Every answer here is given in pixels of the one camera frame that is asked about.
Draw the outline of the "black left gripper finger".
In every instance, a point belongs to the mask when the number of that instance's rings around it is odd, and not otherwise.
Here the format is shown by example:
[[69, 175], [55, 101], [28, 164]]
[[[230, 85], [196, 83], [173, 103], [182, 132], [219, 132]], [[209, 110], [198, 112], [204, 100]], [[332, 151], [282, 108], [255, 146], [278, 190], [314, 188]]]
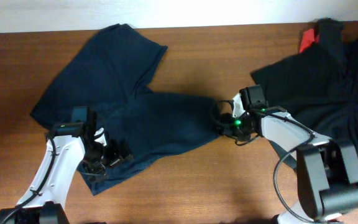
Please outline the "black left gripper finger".
[[132, 161], [132, 160], [134, 160], [134, 155], [131, 152], [129, 144], [125, 140], [121, 141], [120, 155], [121, 155], [123, 161]]
[[126, 148], [123, 144], [120, 144], [114, 139], [109, 141], [109, 151], [108, 151], [109, 163], [108, 167], [113, 169], [123, 162], [126, 157]]

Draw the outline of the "navy blue shorts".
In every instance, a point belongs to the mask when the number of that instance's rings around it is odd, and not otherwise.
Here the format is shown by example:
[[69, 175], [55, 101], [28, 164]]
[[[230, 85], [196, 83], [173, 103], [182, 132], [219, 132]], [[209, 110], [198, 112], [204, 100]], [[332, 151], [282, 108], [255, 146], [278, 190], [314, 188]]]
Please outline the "navy blue shorts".
[[98, 127], [132, 159], [93, 182], [93, 195], [142, 172], [156, 160], [182, 154], [217, 138], [212, 98], [154, 92], [149, 88], [167, 47], [126, 24], [116, 24], [92, 36], [55, 77], [30, 112], [46, 129], [67, 123], [74, 107], [88, 106], [98, 115]]

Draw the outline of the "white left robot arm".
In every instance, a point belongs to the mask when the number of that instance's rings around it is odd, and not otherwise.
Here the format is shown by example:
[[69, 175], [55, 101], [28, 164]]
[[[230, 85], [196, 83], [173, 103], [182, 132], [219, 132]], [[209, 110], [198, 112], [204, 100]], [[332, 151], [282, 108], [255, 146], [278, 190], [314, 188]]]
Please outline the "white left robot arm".
[[25, 194], [13, 208], [0, 210], [0, 223], [68, 223], [65, 202], [78, 168], [92, 181], [133, 158], [126, 145], [107, 141], [90, 122], [57, 124], [46, 133], [42, 163]]

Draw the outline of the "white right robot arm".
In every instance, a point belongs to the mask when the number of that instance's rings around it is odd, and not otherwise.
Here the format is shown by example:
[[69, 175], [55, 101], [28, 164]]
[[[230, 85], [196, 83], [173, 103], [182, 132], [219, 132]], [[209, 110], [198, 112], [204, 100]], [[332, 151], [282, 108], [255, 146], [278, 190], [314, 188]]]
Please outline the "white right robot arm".
[[[337, 223], [358, 209], [358, 157], [351, 142], [334, 140], [307, 128], [281, 106], [269, 106], [260, 85], [243, 88], [228, 101], [231, 113], [211, 115], [218, 133], [246, 145], [258, 137], [285, 153], [273, 171], [273, 187], [285, 212], [272, 223]], [[278, 170], [296, 162], [298, 201], [289, 207], [278, 188]]]

